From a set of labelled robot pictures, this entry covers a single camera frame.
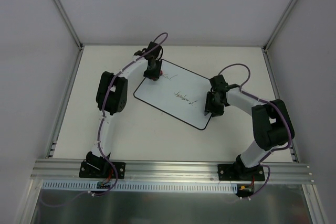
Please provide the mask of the white whiteboard black frame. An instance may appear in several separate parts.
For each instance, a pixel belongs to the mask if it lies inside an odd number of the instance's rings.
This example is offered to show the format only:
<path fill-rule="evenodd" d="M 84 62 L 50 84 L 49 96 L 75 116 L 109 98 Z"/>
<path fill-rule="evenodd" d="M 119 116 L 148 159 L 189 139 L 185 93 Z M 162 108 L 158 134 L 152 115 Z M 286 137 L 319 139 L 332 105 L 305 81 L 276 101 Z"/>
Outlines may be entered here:
<path fill-rule="evenodd" d="M 133 95 L 136 99 L 198 129 L 206 129 L 210 114 L 205 114 L 209 79 L 163 60 L 159 80 L 143 79 Z"/>

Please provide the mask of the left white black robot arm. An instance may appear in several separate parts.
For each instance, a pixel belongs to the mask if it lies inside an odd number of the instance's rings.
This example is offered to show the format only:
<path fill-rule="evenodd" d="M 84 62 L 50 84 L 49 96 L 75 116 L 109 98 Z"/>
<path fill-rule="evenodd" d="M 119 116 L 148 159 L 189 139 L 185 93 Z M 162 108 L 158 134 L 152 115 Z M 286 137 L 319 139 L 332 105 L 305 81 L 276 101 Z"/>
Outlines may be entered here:
<path fill-rule="evenodd" d="M 105 71 L 101 75 L 96 102 L 101 112 L 97 140 L 87 154 L 86 161 L 97 177 L 104 177 L 109 172 L 112 137 L 118 114 L 125 108 L 128 98 L 128 77 L 143 70 L 143 76 L 157 81 L 161 75 L 163 48 L 137 51 L 133 60 L 117 73 Z"/>

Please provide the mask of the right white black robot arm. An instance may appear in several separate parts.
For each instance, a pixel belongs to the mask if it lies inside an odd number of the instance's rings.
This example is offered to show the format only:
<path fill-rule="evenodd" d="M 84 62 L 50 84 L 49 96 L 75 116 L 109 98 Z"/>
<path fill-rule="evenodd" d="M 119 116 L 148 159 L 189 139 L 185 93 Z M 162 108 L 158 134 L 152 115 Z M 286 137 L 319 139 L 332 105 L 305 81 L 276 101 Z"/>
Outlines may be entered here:
<path fill-rule="evenodd" d="M 252 118 L 254 141 L 237 157 L 234 168 L 237 178 L 247 180 L 254 172 L 253 167 L 271 153 L 291 147 L 295 133 L 286 105 L 281 99 L 264 100 L 238 87 L 207 92 L 206 115 L 222 116 L 227 106 L 234 106 Z"/>

